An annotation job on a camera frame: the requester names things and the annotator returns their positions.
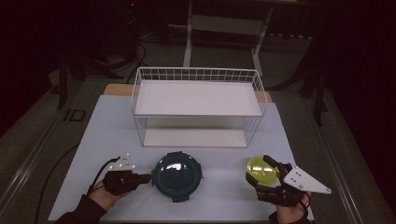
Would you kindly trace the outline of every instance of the white shelf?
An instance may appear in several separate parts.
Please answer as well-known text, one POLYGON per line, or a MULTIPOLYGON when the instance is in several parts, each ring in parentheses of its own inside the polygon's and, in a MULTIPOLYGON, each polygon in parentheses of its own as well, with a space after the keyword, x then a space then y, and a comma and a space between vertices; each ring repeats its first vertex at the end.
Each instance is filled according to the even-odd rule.
POLYGON ((261 117, 251 83, 142 80, 136 117, 261 117))
POLYGON ((150 118, 146 147, 247 147, 241 118, 150 118))

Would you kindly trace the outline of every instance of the wire rack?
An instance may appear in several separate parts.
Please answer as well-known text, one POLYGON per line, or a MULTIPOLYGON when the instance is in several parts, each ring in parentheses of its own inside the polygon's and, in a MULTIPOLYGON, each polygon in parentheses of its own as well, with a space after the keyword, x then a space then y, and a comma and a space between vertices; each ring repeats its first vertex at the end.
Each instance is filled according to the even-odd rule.
MULTIPOLYGON (((136 71, 133 90, 133 113, 139 96, 142 80, 188 80, 188 81, 213 81, 213 82, 242 82, 250 83, 255 91, 257 102, 262 112, 265 113, 267 98, 260 79, 260 74, 251 69, 234 68, 197 68, 197 67, 140 67, 136 71)), ((261 122, 262 116, 243 118, 243 129, 247 145, 252 139, 261 122)), ((137 117, 134 113, 140 140, 144 145, 146 127, 149 118, 137 117)))

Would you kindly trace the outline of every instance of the metal bar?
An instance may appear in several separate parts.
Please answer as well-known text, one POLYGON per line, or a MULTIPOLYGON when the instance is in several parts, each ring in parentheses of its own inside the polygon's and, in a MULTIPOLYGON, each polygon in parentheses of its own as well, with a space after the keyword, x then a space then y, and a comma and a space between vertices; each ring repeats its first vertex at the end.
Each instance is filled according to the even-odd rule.
MULTIPOLYGON (((150 67, 150 69, 186 69, 183 67, 150 67)), ((211 70, 213 68, 205 68, 205 67, 189 67, 188 69, 198 69, 198 70, 211 70)), ((230 70, 230 68, 216 68, 219 71, 230 70)), ((255 72, 254 69, 245 69, 245 68, 233 68, 235 71, 246 71, 246 72, 255 72)))
POLYGON ((260 76, 263 76, 263 73, 262 73, 262 65, 260 64, 259 52, 260 49, 262 48, 262 41, 265 38, 265 33, 267 31, 268 24, 270 22, 273 11, 274 9, 272 7, 268 9, 267 15, 265 17, 265 21, 262 23, 262 30, 259 35, 259 42, 257 43, 256 48, 251 50, 251 57, 253 60, 254 68, 259 72, 260 76))
POLYGON ((225 17, 193 15, 191 28, 240 35, 258 35, 262 29, 261 21, 242 20, 225 17))
POLYGON ((30 175, 35 169, 35 166, 37 165, 41 153, 43 152, 44 147, 50 139, 52 132, 55 130, 58 123, 63 120, 68 108, 70 107, 73 99, 78 94, 78 90, 81 86, 82 82, 76 82, 75 85, 72 85, 70 87, 69 93, 71 97, 69 97, 69 99, 65 101, 64 106, 61 110, 56 111, 55 115, 51 119, 51 122, 46 127, 43 134, 39 137, 28 157, 25 159, 23 164, 13 176, 12 181, 9 183, 7 189, 3 192, 3 195, 0 199, 0 223, 4 222, 9 209, 16 201, 26 181, 29 179, 30 175))
POLYGON ((327 162, 330 166, 330 172, 332 174, 332 178, 334 179, 335 186, 337 187, 337 190, 340 194, 340 198, 344 204, 344 207, 346 209, 346 214, 349 218, 350 223, 363 224, 364 222, 361 218, 361 214, 358 210, 358 207, 356 206, 355 201, 350 193, 349 186, 347 185, 343 173, 341 172, 341 169, 337 164, 336 158, 332 153, 332 147, 327 141, 326 136, 324 135, 322 129, 319 128, 319 126, 317 125, 314 116, 312 115, 310 109, 308 108, 308 105, 304 104, 304 107, 307 114, 309 115, 308 117, 310 118, 310 121, 316 127, 322 145, 324 146, 324 152, 326 154, 327 162))
POLYGON ((186 44, 186 51, 184 52, 183 67, 190 67, 190 63, 191 63, 191 51, 192 51, 192 45, 191 45, 191 33, 192 33, 191 20, 192 20, 192 0, 190 0, 190 2, 189 2, 189 17, 187 19, 187 44, 186 44))

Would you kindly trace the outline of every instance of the black glove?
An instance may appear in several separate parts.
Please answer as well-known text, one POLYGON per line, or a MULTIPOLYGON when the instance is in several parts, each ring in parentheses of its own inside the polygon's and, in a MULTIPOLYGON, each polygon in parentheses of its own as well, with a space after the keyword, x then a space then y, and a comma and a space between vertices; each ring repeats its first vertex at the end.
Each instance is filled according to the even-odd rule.
POLYGON ((261 186, 259 185, 258 180, 256 180, 251 174, 246 173, 246 181, 256 190, 258 200, 285 207, 293 207, 300 203, 301 199, 305 195, 305 192, 295 189, 294 187, 289 186, 288 184, 285 184, 283 182, 283 178, 292 169, 291 164, 283 164, 281 162, 277 162, 267 155, 264 155, 262 159, 266 161, 270 166, 274 168, 277 167, 279 171, 280 186, 277 186, 275 188, 261 186))
POLYGON ((128 171, 108 171, 103 179, 105 189, 114 196, 136 190, 140 184, 147 184, 151 175, 134 174, 128 171))

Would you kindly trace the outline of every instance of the dark background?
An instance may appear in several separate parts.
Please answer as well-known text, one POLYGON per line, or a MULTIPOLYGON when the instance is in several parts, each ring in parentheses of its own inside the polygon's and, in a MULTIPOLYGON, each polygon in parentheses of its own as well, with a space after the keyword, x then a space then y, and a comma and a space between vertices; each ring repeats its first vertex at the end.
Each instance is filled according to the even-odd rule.
MULTIPOLYGON (((147 1, 141 6, 136 1, 143 12, 140 20, 159 30, 168 22, 186 23, 186 2, 147 1)), ((90 3, 0 1, 0 136, 51 88, 47 74, 58 67, 61 36, 71 36, 74 46, 91 57, 103 55, 103 47, 115 50, 120 47, 117 35, 122 34, 120 27, 124 20, 118 7, 108 12, 109 21, 102 18, 98 24, 90 14, 90 3), (98 32, 109 27, 120 28, 110 32, 116 37, 96 38, 98 32)), ((99 7, 108 1, 96 4, 99 7)), ((396 158, 393 99, 396 9, 387 2, 348 4, 341 12, 326 12, 324 23, 319 22, 323 10, 318 14, 308 9, 277 7, 269 32, 285 37, 316 36, 303 59, 304 66, 325 73, 327 88, 332 91, 378 186, 396 213, 396 186, 390 180, 396 158)), ((257 16, 253 13, 255 8, 246 10, 245 14, 257 16)))

